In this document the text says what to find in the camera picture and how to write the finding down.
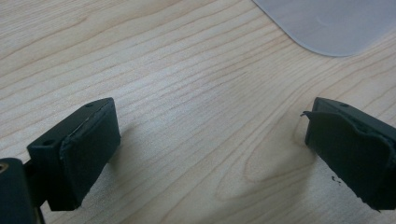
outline screw hole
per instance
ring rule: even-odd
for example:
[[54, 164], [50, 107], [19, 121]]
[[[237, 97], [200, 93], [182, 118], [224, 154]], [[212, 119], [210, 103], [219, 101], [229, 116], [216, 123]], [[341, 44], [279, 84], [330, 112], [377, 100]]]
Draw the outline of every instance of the screw hole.
[[55, 142], [55, 140], [53, 140], [53, 139], [47, 140], [47, 141], [43, 142], [43, 146], [52, 145], [54, 142]]
[[0, 163], [0, 174], [3, 173], [8, 168], [8, 164]]

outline wood grain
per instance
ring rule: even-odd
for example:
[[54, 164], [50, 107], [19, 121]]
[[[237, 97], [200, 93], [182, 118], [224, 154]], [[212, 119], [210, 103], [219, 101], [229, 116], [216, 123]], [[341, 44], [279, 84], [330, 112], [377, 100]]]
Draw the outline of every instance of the wood grain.
[[247, 0], [2, 1], [0, 48], [1, 158], [116, 101], [120, 149], [78, 210], [43, 205], [48, 223], [396, 222], [304, 145], [299, 117], [322, 96], [396, 126], [394, 32], [329, 58]]

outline black mount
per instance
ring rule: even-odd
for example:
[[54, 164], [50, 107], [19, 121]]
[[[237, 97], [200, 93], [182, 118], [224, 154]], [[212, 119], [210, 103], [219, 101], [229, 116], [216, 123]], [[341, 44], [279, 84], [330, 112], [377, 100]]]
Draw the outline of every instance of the black mount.
[[40, 206], [72, 211], [81, 206], [120, 145], [112, 98], [91, 102], [27, 148], [31, 160], [0, 160], [0, 223], [44, 223]]
[[317, 98], [305, 143], [375, 210], [396, 208], [396, 129], [359, 109]]

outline translucent plastic sheet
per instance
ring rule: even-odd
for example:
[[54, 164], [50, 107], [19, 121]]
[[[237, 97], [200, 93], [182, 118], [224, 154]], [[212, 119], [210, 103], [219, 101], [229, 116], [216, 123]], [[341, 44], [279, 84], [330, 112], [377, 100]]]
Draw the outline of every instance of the translucent plastic sheet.
[[298, 44], [328, 56], [359, 53], [396, 28], [396, 0], [254, 2]]

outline wooden table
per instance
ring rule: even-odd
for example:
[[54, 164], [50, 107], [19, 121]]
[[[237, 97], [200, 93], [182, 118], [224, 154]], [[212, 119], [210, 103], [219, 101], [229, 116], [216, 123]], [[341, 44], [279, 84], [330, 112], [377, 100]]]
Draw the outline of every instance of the wooden table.
[[0, 3], [0, 157], [113, 97], [121, 146], [48, 223], [394, 223], [304, 145], [315, 97], [396, 126], [396, 33], [362, 54], [301, 48], [252, 1]]

